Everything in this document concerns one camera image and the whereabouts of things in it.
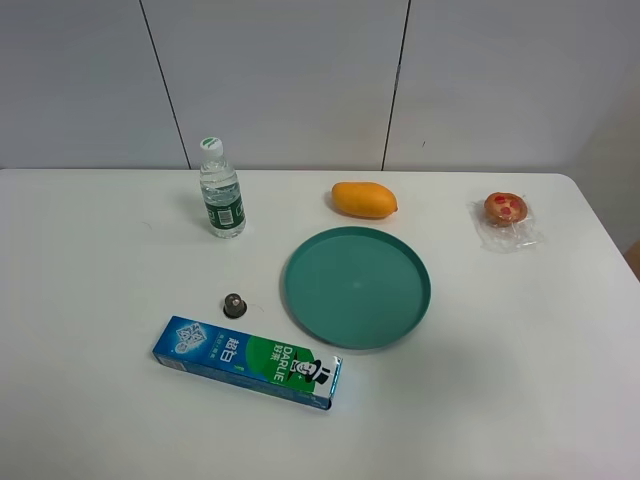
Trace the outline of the yellow mango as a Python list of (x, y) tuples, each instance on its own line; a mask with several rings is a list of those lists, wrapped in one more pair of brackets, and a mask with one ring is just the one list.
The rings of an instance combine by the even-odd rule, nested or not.
[(340, 212), (365, 219), (384, 219), (398, 210), (393, 192), (374, 182), (336, 183), (331, 200)]

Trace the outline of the blue green toothpaste box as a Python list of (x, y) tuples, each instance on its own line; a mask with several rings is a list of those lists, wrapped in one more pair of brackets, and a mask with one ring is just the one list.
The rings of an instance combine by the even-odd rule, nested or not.
[(153, 355), (168, 368), (325, 411), (342, 367), (336, 355), (178, 316)]

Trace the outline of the wrapped pastry with red topping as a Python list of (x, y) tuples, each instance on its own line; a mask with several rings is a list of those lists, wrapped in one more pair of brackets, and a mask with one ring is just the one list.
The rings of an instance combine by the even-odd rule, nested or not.
[(527, 201), (514, 193), (491, 193), (469, 202), (467, 209), (481, 246), (490, 252), (516, 253), (545, 240)]

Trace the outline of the clear water bottle green label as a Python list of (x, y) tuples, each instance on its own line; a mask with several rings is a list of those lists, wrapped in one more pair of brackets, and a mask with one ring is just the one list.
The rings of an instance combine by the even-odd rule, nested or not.
[(200, 149), (204, 155), (200, 188), (213, 233), (219, 238), (237, 237), (244, 231), (246, 216), (236, 170), (219, 138), (204, 138)]

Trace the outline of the small grey coffee capsule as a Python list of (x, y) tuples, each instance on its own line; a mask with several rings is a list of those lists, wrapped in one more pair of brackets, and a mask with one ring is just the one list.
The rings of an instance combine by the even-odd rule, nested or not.
[(227, 318), (238, 319), (242, 317), (248, 307), (246, 302), (237, 293), (230, 293), (225, 296), (223, 301), (223, 313)]

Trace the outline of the round green plate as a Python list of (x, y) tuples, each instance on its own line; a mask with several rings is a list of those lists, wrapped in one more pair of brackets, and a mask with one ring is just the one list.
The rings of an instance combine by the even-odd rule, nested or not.
[(320, 232), (290, 256), (283, 303), (308, 334), (353, 350), (387, 347), (424, 318), (432, 285), (421, 258), (386, 232), (347, 226)]

